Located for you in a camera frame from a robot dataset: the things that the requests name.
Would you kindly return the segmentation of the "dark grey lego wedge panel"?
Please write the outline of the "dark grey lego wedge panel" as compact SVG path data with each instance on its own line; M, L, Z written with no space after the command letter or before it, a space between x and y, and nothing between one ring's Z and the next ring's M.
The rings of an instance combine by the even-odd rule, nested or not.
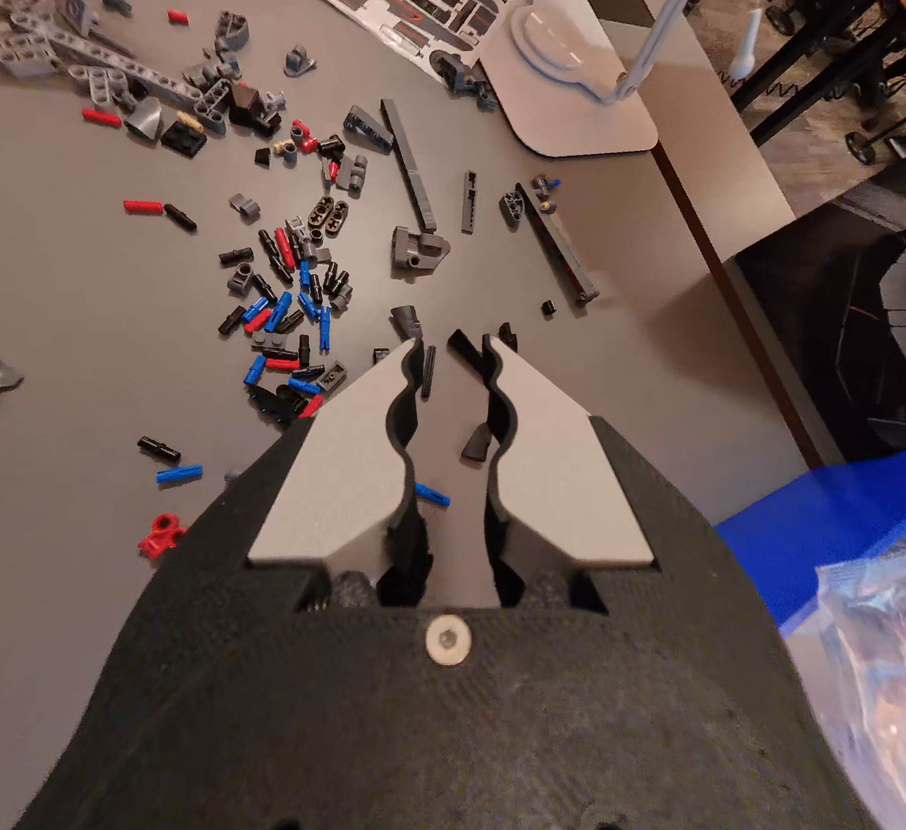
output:
M357 104L353 104L347 112L343 126L346 133L361 136L384 153L390 153L394 149L394 135L391 130Z

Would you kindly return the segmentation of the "large black lego slope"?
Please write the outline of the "large black lego slope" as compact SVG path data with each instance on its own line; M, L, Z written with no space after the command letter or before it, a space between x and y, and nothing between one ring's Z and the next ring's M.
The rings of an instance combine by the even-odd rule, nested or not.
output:
M268 110L258 90L243 84L228 87L228 119L263 138L271 138L281 127L278 111Z

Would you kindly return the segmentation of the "long light grey lego beam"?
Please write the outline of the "long light grey lego beam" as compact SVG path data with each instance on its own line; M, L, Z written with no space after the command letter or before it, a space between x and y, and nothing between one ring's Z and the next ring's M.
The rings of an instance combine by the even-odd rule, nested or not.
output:
M47 39L51 46L68 54L75 60L89 66L100 66L120 70L128 78L142 84L149 93L166 99L186 110L193 109L201 101L203 93L183 81L174 80L162 73L136 62L130 57L116 53L92 41L68 34L58 27L38 29L36 34Z

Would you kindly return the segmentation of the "grey square lego plate bar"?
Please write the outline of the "grey square lego plate bar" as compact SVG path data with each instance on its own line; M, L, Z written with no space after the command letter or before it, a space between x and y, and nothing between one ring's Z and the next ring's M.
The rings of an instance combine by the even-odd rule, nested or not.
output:
M85 0L62 0L60 12L63 19L78 36L100 43L127 58L136 58L134 51L130 47L120 43L117 39L100 29L95 13L89 8Z

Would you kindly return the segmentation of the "white desk stand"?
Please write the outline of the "white desk stand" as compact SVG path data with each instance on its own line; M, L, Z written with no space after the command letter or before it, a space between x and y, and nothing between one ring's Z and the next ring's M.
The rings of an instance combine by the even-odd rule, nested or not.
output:
M687 0L665 0L625 69L588 0L512 0L479 47L515 135L549 158L650 151L658 131L639 96Z

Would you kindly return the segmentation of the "red lego triple connector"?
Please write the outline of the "red lego triple connector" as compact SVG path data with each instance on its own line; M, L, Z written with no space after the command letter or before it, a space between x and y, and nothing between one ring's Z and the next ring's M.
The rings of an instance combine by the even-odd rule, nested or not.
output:
M151 522L151 529L138 542L138 549L148 560L155 561L164 552L177 547L187 530L188 526L182 523L179 516L161 514Z

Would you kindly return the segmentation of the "light grey L-shaped lego beam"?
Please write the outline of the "light grey L-shaped lego beam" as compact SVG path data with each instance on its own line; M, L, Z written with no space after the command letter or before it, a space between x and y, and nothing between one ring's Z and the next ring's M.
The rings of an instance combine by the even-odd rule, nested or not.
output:
M55 0L1 0L1 9L17 34L44 38L47 29L55 24Z

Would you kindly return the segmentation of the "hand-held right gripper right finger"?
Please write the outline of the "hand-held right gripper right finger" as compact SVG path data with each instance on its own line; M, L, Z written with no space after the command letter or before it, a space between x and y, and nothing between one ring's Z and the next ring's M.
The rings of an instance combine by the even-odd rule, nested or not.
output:
M553 574L566 600L602 570L637 570L655 554L580 403L504 341L485 335L489 460L485 543L503 607Z

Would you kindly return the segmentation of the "blue plastic bin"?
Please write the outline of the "blue plastic bin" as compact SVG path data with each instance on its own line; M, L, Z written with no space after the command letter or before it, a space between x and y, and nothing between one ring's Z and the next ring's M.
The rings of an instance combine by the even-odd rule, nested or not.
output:
M787 638L817 609L817 568L904 539L905 453L813 470L717 531Z

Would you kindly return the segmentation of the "dark grey lego connector block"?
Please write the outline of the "dark grey lego connector block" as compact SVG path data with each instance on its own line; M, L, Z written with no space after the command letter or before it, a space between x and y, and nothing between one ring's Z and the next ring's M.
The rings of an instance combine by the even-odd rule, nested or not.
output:
M397 226L391 237L391 267L414 275L432 273L447 257L450 243L435 233L411 233Z

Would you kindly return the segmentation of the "long dark grey lego beam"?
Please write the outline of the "long dark grey lego beam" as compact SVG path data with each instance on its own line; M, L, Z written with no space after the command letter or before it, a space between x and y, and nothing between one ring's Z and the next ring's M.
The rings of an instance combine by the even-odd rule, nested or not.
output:
M525 216L535 230L552 264L569 284L573 303L584 308L599 297L600 291L584 270L575 255L570 242L562 231L560 219L548 209L547 201L541 201L531 186L521 182L515 184L515 191L521 197Z

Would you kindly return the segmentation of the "pile of small lego pins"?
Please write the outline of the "pile of small lego pins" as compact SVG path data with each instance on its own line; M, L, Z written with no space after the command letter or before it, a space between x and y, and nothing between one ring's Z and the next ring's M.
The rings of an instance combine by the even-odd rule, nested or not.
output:
M249 351L243 394L258 416L279 430L311 418L344 386L349 371L328 361L334 316L351 300L348 273L324 247L313 247L297 223L258 233L265 263L280 282L270 284L255 265L255 248L218 253L232 306L217 326L221 345L236 337Z

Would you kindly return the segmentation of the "grey curved lego slope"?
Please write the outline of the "grey curved lego slope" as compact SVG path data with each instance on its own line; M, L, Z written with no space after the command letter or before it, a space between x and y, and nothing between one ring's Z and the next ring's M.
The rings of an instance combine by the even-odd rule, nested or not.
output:
M158 140L162 125L163 106L157 97L146 96L124 119L127 131L142 142L153 144Z

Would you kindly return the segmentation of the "light grey double lego beam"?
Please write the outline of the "light grey double lego beam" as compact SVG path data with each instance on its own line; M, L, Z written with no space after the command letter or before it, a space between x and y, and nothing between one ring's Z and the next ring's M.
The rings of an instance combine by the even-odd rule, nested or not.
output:
M1 68L6 74L20 79L56 75L61 67L60 58L42 35L1 36Z

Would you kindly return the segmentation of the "clear plastic bags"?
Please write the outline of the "clear plastic bags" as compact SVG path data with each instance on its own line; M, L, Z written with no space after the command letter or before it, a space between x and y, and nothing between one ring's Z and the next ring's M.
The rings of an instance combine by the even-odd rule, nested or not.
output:
M783 626L815 718L880 828L905 827L905 539L816 569Z

